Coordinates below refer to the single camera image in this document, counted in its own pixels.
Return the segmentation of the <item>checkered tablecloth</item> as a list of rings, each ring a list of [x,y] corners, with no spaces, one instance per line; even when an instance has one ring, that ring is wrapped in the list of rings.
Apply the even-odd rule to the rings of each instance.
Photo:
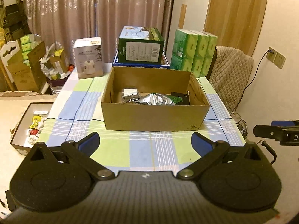
[[[189,94],[187,106],[122,102],[121,92]],[[100,136],[92,159],[113,171],[178,172],[198,160],[192,133],[232,146],[245,141],[212,85],[190,72],[142,67],[108,67],[102,77],[79,79],[72,72],[57,96],[40,141],[59,146],[90,133]]]

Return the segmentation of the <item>black box in carton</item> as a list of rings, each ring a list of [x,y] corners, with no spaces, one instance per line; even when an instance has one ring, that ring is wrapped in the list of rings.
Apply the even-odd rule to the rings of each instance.
[[[185,106],[190,105],[188,94],[172,92],[171,96],[175,97],[174,102],[176,105],[185,105]]]

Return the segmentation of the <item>tray with small items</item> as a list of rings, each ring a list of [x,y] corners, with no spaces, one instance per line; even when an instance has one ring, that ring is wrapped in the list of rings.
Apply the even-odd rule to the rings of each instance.
[[[26,155],[38,142],[53,103],[30,103],[12,134],[10,144]]]

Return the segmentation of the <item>quilted beige chair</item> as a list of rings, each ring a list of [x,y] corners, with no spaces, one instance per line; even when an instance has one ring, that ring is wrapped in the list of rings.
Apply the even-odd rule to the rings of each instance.
[[[216,47],[216,60],[209,82],[231,112],[236,110],[242,98],[253,64],[254,59],[239,49]]]

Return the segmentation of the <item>brown cardboard box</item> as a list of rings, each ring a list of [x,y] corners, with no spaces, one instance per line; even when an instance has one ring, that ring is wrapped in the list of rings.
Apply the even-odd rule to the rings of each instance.
[[[210,103],[191,72],[113,67],[101,107],[107,130],[192,131]]]

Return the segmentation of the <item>foil wrapped white packet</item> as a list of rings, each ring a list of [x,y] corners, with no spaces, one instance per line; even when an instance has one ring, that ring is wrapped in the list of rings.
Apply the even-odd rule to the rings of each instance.
[[[140,98],[140,93],[136,88],[124,88],[121,91],[122,101],[124,103],[132,102]]]

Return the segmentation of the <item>silver foil bag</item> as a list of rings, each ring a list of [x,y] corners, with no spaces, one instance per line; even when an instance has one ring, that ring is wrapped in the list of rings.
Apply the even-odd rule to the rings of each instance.
[[[150,93],[145,96],[142,96],[138,100],[135,100],[134,102],[137,104],[142,105],[152,105],[152,106],[175,106],[174,102],[175,97],[171,95],[165,95],[160,93]]]

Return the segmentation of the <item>cardboard box at left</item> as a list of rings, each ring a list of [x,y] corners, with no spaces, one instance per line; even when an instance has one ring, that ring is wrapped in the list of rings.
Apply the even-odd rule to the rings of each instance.
[[[41,41],[27,55],[29,65],[24,63],[22,51],[17,48],[17,52],[8,60],[6,69],[12,75],[13,81],[18,91],[40,92],[46,83],[46,77],[41,71],[40,58],[46,53],[45,42]]]

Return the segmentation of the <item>white plastic trash bag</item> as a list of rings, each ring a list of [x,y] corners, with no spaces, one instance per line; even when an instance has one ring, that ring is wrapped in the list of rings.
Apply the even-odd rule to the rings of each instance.
[[[40,58],[40,66],[52,94],[58,95],[71,74],[71,64],[66,57],[64,48],[56,48],[56,43],[52,43],[46,49],[45,55]]]

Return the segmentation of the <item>blue flat box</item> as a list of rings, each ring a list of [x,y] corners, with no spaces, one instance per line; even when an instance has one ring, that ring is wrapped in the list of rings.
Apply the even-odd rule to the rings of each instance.
[[[112,62],[113,67],[144,67],[144,68],[164,68],[170,69],[170,64],[165,56],[164,51],[162,52],[161,63],[155,64],[150,62],[130,62],[130,63],[120,63],[119,62],[119,50],[116,49],[115,57]]]

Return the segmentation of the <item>green tissue pack bundle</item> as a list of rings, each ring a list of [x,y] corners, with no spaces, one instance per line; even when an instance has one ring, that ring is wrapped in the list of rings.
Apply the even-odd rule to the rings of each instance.
[[[170,68],[192,72],[195,77],[207,76],[218,37],[205,31],[177,29]]]

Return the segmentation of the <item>white humidifier box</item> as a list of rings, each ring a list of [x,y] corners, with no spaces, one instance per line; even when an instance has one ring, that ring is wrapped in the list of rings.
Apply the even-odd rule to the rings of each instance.
[[[104,75],[101,37],[77,39],[73,51],[79,79]]]

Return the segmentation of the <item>green printed carton box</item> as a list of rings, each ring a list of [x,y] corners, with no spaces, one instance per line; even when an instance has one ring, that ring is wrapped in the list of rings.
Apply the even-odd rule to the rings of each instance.
[[[157,28],[124,26],[119,36],[119,62],[161,63],[164,39]]]

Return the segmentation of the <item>beige curtain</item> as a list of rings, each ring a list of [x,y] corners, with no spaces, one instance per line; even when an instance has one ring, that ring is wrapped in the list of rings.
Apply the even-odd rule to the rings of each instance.
[[[24,0],[29,28],[46,45],[60,43],[68,56],[79,38],[101,37],[111,62],[126,25],[155,27],[168,38],[173,0]]]

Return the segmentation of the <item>black folded rack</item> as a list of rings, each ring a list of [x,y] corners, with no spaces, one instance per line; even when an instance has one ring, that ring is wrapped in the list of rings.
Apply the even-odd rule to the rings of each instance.
[[[16,0],[14,4],[8,6],[1,0],[1,27],[4,29],[7,42],[16,41],[31,33],[22,0]]]

